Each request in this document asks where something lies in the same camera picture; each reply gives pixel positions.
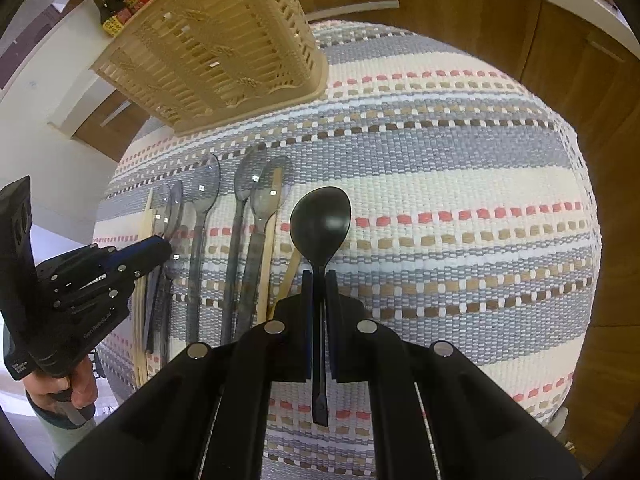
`woven tablecloth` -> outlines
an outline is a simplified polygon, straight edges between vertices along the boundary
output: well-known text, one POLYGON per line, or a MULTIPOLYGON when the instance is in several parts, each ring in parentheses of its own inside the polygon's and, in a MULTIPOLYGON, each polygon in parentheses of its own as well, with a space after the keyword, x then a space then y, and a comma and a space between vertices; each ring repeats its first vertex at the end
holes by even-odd
MULTIPOLYGON (((94 241, 136 239, 149 190, 215 153, 220 197, 207 221, 200 339, 220 339, 234 216, 234 171, 266 143, 287 155, 295 184, 278 213, 271 301, 292 253, 290 213, 307 192, 338 186, 351 229, 329 268, 340 290, 407 341, 457 345, 540 423, 564 401, 590 318, 600 259, 596 206, 575 133, 522 85, 487 63, 398 28, 312 27, 330 64, 317 101, 177 139, 150 120, 98 209, 94 241)), ((245 213, 245 232, 253 218, 245 213)), ((174 282, 171 354, 185 347, 185 208, 174 282)), ((244 254, 248 236, 244 236, 244 254)), ((241 257, 238 280, 244 266, 241 257)), ((302 265, 292 292, 300 285, 302 265)), ((130 321, 100 348, 114 393, 134 391, 130 321)), ((150 356, 150 374, 158 370, 150 356)), ((375 471, 366 384, 328 380, 329 428, 312 423, 310 384, 274 384, 264 478, 343 478, 375 471)))

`striped tablecloth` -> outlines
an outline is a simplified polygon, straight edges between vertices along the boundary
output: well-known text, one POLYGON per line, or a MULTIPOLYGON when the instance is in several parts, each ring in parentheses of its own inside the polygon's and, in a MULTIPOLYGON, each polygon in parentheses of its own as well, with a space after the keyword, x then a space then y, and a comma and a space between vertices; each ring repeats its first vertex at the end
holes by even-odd
MULTIPOLYGON (((149 189, 180 178, 188 192, 193 163, 215 153, 223 181, 207 223, 200 317, 200 338, 215 346, 234 171, 247 147, 264 142, 296 169, 278 214, 272 300, 292 253, 293 206, 316 187, 339 186, 353 211, 330 266, 341 290, 405 340, 450 340, 546 423, 572 382, 600 257, 574 131, 518 82, 446 44, 367 23, 313 29, 330 64, 321 99, 182 139, 150 120, 106 190, 94 241, 131 243, 149 189)), ((249 209, 245 218, 248 231, 249 209)), ((182 223, 172 355, 185 346, 191 207, 182 223)), ((122 399, 134 390, 131 341, 125 321, 100 348, 122 399)), ((148 368, 158 370, 157 357, 148 368)), ((328 396, 329 428, 321 428, 311 422, 309 384, 273 385, 264 478, 375 471, 366 385, 329 380, 328 396)))

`screw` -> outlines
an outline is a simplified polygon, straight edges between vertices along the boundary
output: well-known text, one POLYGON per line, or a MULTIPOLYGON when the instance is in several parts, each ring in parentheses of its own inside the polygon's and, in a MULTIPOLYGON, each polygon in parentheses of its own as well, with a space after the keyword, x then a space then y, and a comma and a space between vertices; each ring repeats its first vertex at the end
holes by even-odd
POLYGON ((433 345, 433 351, 436 352, 440 357, 449 357, 453 354, 453 346, 446 341, 438 341, 435 345, 433 345))
POLYGON ((358 332, 362 332, 363 334, 373 334, 378 329, 378 326, 375 321, 363 319, 358 323, 357 328, 358 332))
POLYGON ((209 349, 207 348, 207 345, 205 345, 204 343, 194 343, 191 346, 189 346, 189 349, 187 350, 187 355, 191 359, 202 359, 208 353, 209 353, 209 349))
POLYGON ((284 329, 284 323, 278 321, 277 319, 272 319, 264 325, 264 331, 267 334, 281 334, 282 332, 284 332, 284 329))

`person's arm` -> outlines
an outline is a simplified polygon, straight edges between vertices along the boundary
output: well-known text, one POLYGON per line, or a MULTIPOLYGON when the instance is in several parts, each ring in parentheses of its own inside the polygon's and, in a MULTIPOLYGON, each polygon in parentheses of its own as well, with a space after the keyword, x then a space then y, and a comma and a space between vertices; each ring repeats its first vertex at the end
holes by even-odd
POLYGON ((76 367, 70 378, 54 379, 41 371, 36 371, 25 377, 22 382, 27 391, 27 399, 53 444, 52 467, 55 469, 59 460, 95 427, 94 402, 98 398, 98 387, 95 383, 93 365, 86 357, 76 367), (89 419, 79 428, 60 412, 56 401, 49 396, 69 387, 73 388, 71 403, 84 418, 89 419))

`beige plastic basket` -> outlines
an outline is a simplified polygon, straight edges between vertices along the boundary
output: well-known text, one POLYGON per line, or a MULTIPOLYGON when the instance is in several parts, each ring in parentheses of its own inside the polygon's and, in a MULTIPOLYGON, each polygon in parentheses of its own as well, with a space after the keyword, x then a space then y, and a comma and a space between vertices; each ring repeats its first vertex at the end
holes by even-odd
POLYGON ((312 101, 328 67, 298 0, 152 0, 93 69, 183 136, 312 101))

